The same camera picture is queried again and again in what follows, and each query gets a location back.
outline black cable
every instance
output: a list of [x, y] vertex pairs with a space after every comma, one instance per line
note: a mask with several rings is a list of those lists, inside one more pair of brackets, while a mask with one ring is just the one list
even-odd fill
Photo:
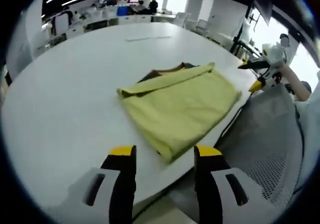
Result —
[[255, 22], [255, 26], [254, 26], [254, 28], [253, 28], [253, 31], [254, 31], [254, 32], [256, 31], [256, 24], [258, 23], [260, 16], [261, 16], [261, 14], [259, 14], [258, 19], [257, 19], [256, 22]]
[[285, 50], [284, 50], [283, 52], [284, 52], [284, 55], [285, 55], [285, 63], [287, 63], [287, 61], [288, 61], [288, 60], [287, 60], [287, 53], [286, 53]]
[[[234, 120], [236, 119], [236, 117], [238, 116], [239, 112], [241, 112], [242, 108], [246, 105], [246, 103], [241, 106], [237, 112], [235, 113], [235, 115], [233, 116], [233, 118], [231, 119], [231, 121], [227, 124], [227, 126], [223, 129], [223, 131], [221, 132], [218, 140], [216, 141], [216, 143], [219, 142], [219, 140], [224, 136], [225, 131], [234, 123]], [[180, 177], [177, 181], [175, 181], [174, 183], [172, 183], [171, 185], [169, 185], [167, 188], [165, 188], [163, 190], [163, 192], [156, 197], [154, 200], [152, 200], [150, 203], [148, 203], [145, 207], [143, 207], [133, 218], [132, 218], [132, 223], [134, 223], [138, 217], [140, 217], [146, 210], [148, 210], [151, 206], [153, 206], [155, 203], [157, 203], [158, 201], [160, 201], [163, 197], [165, 197], [173, 188], [175, 188], [184, 178], [185, 176], [187, 176], [190, 172], [192, 172], [194, 170], [194, 168], [191, 168], [189, 171], [187, 171], [182, 177]]]
[[154, 200], [152, 200], [150, 203], [148, 203], [145, 207], [143, 207], [133, 218], [132, 223], [137, 220], [138, 217], [141, 216], [146, 210], [148, 210], [151, 206], [153, 206], [155, 203], [160, 201], [163, 197], [165, 197], [173, 188], [175, 188], [184, 178], [187, 176], [190, 172], [193, 171], [194, 168], [191, 168], [189, 171], [187, 171], [182, 177], [180, 177], [178, 180], [176, 180], [174, 183], [166, 187], [162, 193], [156, 197]]

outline person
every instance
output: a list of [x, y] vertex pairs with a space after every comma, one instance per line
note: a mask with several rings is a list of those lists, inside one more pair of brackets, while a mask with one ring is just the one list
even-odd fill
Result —
[[280, 34], [280, 44], [282, 47], [290, 47], [289, 36], [287, 34]]
[[288, 66], [282, 65], [279, 67], [279, 72], [288, 81], [291, 90], [295, 94], [298, 101], [306, 101], [311, 95], [309, 84], [300, 81], [295, 72]]
[[74, 17], [73, 21], [75, 23], [80, 21], [80, 14], [77, 11], [74, 12], [74, 16], [73, 17]]
[[87, 14], [89, 15], [89, 17], [93, 17], [94, 14], [97, 12], [97, 6], [96, 6], [96, 4], [93, 3], [93, 4], [91, 5], [91, 7], [90, 7], [86, 12], [87, 12]]
[[146, 7], [144, 6], [144, 1], [143, 1], [143, 0], [140, 0], [140, 1], [139, 1], [139, 5], [133, 7], [133, 9], [134, 9], [136, 12], [140, 12], [140, 11], [146, 9]]
[[61, 14], [66, 13], [68, 15], [68, 22], [69, 22], [69, 25], [71, 25], [74, 14], [69, 10], [69, 6], [66, 6], [63, 9], [64, 10]]
[[150, 4], [149, 4], [149, 10], [150, 12], [153, 14], [153, 13], [156, 13], [157, 12], [157, 9], [158, 8], [158, 2], [156, 0], [151, 0]]
[[295, 107], [303, 133], [303, 160], [296, 186], [296, 190], [300, 190], [315, 168], [320, 154], [320, 82], [311, 92], [309, 84], [300, 81], [289, 66], [282, 65], [278, 70], [289, 82], [297, 99]]

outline floor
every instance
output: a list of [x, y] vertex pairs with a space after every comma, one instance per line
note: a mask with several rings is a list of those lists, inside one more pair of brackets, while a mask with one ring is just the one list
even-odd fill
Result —
[[164, 197], [139, 216], [133, 224], [196, 223], [181, 212], [168, 197]]

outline white chair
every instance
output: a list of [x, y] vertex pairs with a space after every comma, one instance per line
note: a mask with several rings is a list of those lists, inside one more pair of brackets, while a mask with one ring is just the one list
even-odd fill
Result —
[[57, 32], [57, 35], [65, 33], [69, 29], [68, 15], [64, 13], [63, 15], [57, 16], [55, 18], [55, 24], [55, 30]]
[[206, 37], [208, 33], [208, 22], [203, 19], [199, 19], [198, 23], [195, 26], [194, 31], [197, 34], [200, 34], [201, 36]]
[[107, 19], [117, 17], [118, 7], [112, 6], [105, 9]]
[[136, 15], [129, 15], [129, 16], [119, 16], [118, 17], [118, 24], [131, 24], [136, 22]]
[[136, 23], [150, 23], [151, 15], [136, 15]]
[[189, 18], [190, 14], [189, 13], [177, 13], [174, 20], [173, 20], [173, 24], [185, 28], [185, 24], [187, 19]]
[[187, 20], [185, 22], [185, 29], [189, 30], [189, 31], [195, 31], [196, 29], [196, 24], [197, 24], [197, 21], [194, 21], [194, 20]]

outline desk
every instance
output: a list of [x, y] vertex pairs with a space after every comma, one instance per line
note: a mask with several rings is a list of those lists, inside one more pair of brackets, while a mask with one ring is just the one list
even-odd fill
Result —
[[252, 54], [255, 54], [257, 57], [261, 57], [262, 56], [262, 53], [259, 52], [258, 50], [256, 50], [255, 47], [253, 47], [251, 44], [249, 44], [248, 42], [244, 41], [244, 40], [241, 40], [239, 39], [237, 41], [237, 44], [238, 44], [238, 48], [235, 52], [235, 55], [237, 56], [239, 50], [241, 47], [245, 48], [246, 50], [248, 50], [250, 53]]
[[116, 89], [153, 68], [212, 61], [243, 94], [199, 142], [207, 146], [246, 103], [256, 80], [218, 45], [170, 23], [140, 23], [98, 29], [45, 52], [12, 83], [2, 106], [4, 142], [26, 191], [40, 207], [57, 206], [114, 146], [130, 144], [138, 150], [135, 204], [176, 181], [192, 168], [193, 150], [165, 165], [136, 130]]
[[[128, 15], [127, 17], [137, 17], [139, 15]], [[160, 13], [156, 13], [156, 14], [153, 14], [153, 15], [150, 15], [151, 17], [153, 17], [153, 20], [154, 22], [160, 22], [162, 20], [172, 20], [175, 18], [175, 15], [174, 14], [160, 14]], [[99, 21], [102, 21], [102, 20], [115, 20], [115, 19], [118, 19], [120, 17], [124, 17], [124, 16], [115, 16], [115, 17], [110, 17], [110, 18], [107, 18], [105, 16], [102, 16], [102, 17], [90, 17], [90, 18], [86, 18], [80, 22], [77, 22], [77, 23], [74, 23], [72, 25], [70, 25], [69, 28], [74, 28], [74, 27], [78, 27], [79, 25], [81, 26], [85, 26], [87, 24], [90, 24], [90, 23], [94, 23], [94, 22], [99, 22]]]

